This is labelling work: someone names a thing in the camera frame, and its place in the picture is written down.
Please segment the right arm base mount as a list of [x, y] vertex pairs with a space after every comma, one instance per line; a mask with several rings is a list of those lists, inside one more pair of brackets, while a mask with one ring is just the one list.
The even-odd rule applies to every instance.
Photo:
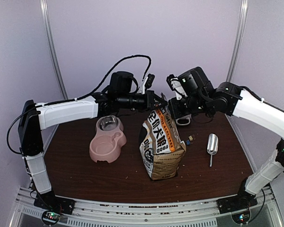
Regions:
[[239, 225], [247, 224], [251, 220], [250, 208], [258, 204], [255, 195], [245, 191], [246, 181], [247, 178], [242, 181], [237, 195], [217, 200], [219, 213], [231, 213], [232, 220]]

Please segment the pink double pet bowl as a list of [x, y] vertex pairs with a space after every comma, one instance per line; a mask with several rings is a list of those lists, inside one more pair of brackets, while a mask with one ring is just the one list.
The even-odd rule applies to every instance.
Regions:
[[111, 131], [102, 131], [98, 127], [97, 121], [96, 135], [89, 145], [90, 158], [94, 162], [106, 161], [112, 163], [119, 158], [121, 148], [126, 142], [127, 139], [124, 134], [124, 127], [120, 119], [118, 126]]

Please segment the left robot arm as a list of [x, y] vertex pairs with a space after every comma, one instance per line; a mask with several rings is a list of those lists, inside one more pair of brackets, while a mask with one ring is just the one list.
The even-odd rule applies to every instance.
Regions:
[[143, 112], [164, 107], [167, 101], [150, 90], [154, 77], [149, 74], [135, 91], [131, 91], [132, 84], [137, 82], [133, 74], [118, 71], [112, 74], [109, 85], [101, 92], [52, 103], [36, 104], [33, 100], [25, 102], [18, 125], [19, 150], [27, 163], [35, 188], [41, 194], [39, 200], [48, 210], [56, 209], [59, 202], [50, 193], [52, 186], [43, 158], [41, 131], [66, 122], [107, 116], [119, 109]]

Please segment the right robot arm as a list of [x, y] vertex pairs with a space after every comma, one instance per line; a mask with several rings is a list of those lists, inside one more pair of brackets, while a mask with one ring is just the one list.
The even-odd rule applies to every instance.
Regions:
[[167, 77], [176, 96], [168, 101], [174, 119], [205, 114], [212, 118], [223, 113], [252, 122], [278, 135], [280, 140], [269, 159], [242, 181], [233, 205], [242, 209], [264, 186], [284, 172], [284, 110], [256, 95], [246, 86], [223, 82], [214, 88], [201, 67], [192, 68], [179, 76]]

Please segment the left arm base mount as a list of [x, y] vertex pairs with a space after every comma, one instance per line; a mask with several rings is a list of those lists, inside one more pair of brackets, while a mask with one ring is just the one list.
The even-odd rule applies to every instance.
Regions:
[[56, 225], [63, 214], [71, 215], [74, 205], [75, 200], [57, 197], [53, 190], [44, 194], [36, 191], [34, 206], [44, 209], [41, 221], [46, 226]]

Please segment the dog food bag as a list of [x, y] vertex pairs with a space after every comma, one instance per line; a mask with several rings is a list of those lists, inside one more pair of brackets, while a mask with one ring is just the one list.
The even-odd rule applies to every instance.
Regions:
[[151, 111], [143, 122], [139, 151], [150, 179], [165, 180], [177, 175], [186, 145], [167, 106]]

